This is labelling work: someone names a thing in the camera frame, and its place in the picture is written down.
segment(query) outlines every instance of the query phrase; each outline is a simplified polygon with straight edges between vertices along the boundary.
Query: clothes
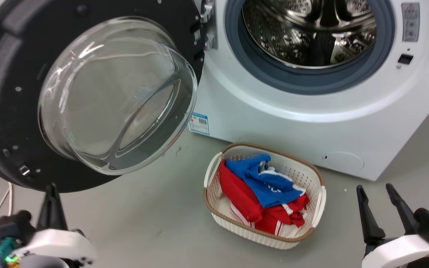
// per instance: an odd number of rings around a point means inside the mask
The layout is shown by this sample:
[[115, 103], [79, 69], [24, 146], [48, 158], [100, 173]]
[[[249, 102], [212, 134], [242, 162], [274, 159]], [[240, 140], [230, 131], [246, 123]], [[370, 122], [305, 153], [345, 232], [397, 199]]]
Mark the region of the clothes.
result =
[[226, 160], [223, 160], [219, 168], [221, 190], [242, 211], [245, 219], [249, 222], [261, 221], [263, 207], [257, 200], [256, 195], [245, 182], [225, 166], [225, 163]]
[[226, 160], [226, 167], [241, 178], [254, 192], [263, 208], [286, 204], [305, 193], [298, 190], [290, 178], [265, 170], [266, 162], [271, 160], [268, 154], [247, 158], [240, 161]]
[[296, 199], [289, 204], [287, 204], [291, 209], [298, 209], [291, 215], [288, 215], [284, 208], [281, 205], [275, 207], [269, 207], [264, 209], [262, 213], [262, 220], [259, 222], [250, 222], [240, 212], [239, 209], [231, 202], [230, 209], [233, 215], [242, 222], [243, 224], [253, 227], [257, 230], [267, 232], [276, 236], [282, 236], [287, 238], [295, 237], [298, 229], [304, 225], [304, 216], [303, 213], [305, 206], [308, 204], [309, 198], [307, 195]]

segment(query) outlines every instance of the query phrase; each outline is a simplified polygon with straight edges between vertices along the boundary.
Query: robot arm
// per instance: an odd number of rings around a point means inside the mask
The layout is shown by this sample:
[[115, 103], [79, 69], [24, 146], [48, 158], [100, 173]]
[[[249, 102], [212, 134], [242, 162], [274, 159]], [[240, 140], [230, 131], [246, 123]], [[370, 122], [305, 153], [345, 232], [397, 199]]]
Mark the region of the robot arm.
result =
[[368, 197], [359, 185], [357, 198], [366, 243], [362, 268], [429, 268], [429, 211], [420, 208], [413, 213], [391, 184], [387, 184], [387, 192], [397, 207], [405, 235], [385, 239], [385, 232], [378, 227]]
[[27, 211], [0, 218], [0, 268], [79, 268], [97, 258], [82, 231], [68, 231], [55, 185], [46, 190], [36, 228], [30, 220]]

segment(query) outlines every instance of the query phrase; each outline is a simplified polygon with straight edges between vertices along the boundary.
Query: button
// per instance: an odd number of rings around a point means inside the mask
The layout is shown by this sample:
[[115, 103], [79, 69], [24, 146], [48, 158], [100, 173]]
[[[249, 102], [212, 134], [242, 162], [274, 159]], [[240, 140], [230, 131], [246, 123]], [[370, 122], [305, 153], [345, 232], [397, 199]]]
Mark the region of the button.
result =
[[408, 65], [408, 64], [410, 64], [412, 59], [413, 59], [413, 56], [407, 55], [407, 54], [402, 54], [400, 56], [400, 58], [398, 59], [398, 62]]
[[31, 172], [28, 168], [28, 166], [26, 166], [25, 164], [23, 164], [22, 166], [19, 167], [19, 171], [21, 172], [22, 175], [26, 176], [27, 174], [29, 174], [29, 172]]

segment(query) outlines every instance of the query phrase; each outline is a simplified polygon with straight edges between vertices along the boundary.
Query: sticker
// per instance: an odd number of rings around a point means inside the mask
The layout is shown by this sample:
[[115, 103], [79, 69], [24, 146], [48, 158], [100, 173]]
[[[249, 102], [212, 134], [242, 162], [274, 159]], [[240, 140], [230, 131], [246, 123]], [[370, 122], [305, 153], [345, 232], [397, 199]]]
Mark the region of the sticker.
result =
[[210, 128], [208, 126], [208, 117], [203, 114], [192, 113], [190, 118], [190, 130], [201, 134], [210, 134]]
[[418, 42], [420, 32], [420, 3], [402, 3], [403, 41]]

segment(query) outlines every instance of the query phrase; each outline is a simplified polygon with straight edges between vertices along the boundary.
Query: gray floor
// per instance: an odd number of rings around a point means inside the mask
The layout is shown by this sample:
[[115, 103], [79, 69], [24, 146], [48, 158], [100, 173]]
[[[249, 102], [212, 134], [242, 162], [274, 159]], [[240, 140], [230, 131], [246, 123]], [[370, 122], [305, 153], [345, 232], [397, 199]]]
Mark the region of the gray floor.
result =
[[[327, 206], [320, 225], [310, 239], [289, 251], [242, 239], [211, 218], [202, 199], [204, 172], [226, 144], [185, 131], [147, 168], [64, 194], [70, 228], [82, 229], [98, 248], [93, 267], [360, 267], [364, 244], [358, 184], [364, 185], [387, 236], [401, 235], [402, 226], [385, 183], [395, 185], [413, 210], [429, 209], [429, 117], [375, 183], [322, 170]], [[0, 198], [6, 189], [0, 179]], [[15, 189], [15, 210], [38, 215], [41, 200], [42, 193]], [[7, 205], [1, 212], [7, 212]]]

